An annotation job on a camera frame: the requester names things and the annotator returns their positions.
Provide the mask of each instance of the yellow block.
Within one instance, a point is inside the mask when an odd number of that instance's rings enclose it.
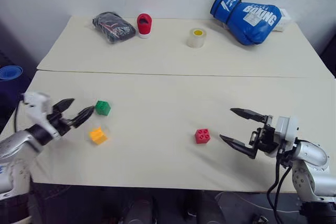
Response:
[[[96,144],[101,144],[107,140],[107,137],[102,132],[101,128],[93,129],[93,131],[90,132],[90,138],[92,141],[94,141]]]

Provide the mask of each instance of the lego brick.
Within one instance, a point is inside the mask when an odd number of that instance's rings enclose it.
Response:
[[[198,129],[195,133],[197,144],[206,144],[210,140],[210,133],[208,129]]]
[[[97,129],[93,129],[93,131],[91,131],[89,135],[90,135],[91,140],[98,145],[107,140],[107,137],[102,132],[101,127]]]
[[[105,101],[98,101],[95,108],[99,115],[108,115],[111,110],[109,103]]]

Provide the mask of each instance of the blue boxing glove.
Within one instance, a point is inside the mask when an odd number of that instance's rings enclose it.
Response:
[[[275,5],[215,0],[210,13],[225,23],[243,45],[261,44],[281,19]]]

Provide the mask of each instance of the table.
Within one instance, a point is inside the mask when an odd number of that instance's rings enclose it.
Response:
[[[136,24],[135,19],[127,19]],[[189,30],[205,28],[202,48],[186,45]],[[154,19],[151,37],[111,45],[89,17],[72,17],[40,70],[174,74],[190,76],[259,76],[333,78],[292,23],[273,31],[258,46],[241,45],[216,20]]]
[[[261,124],[242,119],[232,107],[263,114],[296,115],[299,137],[319,143],[335,173],[335,82],[332,79],[152,76],[38,71],[29,87],[54,102],[75,98],[64,113],[108,101],[108,116],[94,114],[61,141],[46,145],[31,167],[40,183],[122,187],[163,187],[266,191],[275,177],[275,159],[259,152],[252,161],[231,149],[219,133],[248,143]],[[1,139],[13,133],[12,119]],[[31,126],[20,109],[18,128]],[[102,126],[109,139],[94,145],[88,133]],[[197,145],[196,129],[211,140]],[[291,176],[282,191],[295,191]]]

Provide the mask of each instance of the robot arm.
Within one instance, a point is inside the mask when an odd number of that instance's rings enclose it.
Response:
[[[298,120],[281,116],[273,128],[271,115],[261,115],[245,109],[231,110],[243,118],[261,122],[264,126],[252,132],[249,142],[252,148],[220,135],[224,142],[252,159],[261,150],[270,157],[276,157],[283,167],[292,168],[293,185],[303,202],[300,213],[312,221],[309,223],[336,221],[336,177],[329,171],[330,157],[320,145],[296,137]]]
[[[43,93],[27,92],[23,102],[35,123],[0,142],[0,223],[30,223],[28,193],[29,166],[51,140],[59,140],[71,126],[77,128],[93,113],[94,107],[83,109],[74,119],[62,117],[74,99],[64,99],[54,106]]]

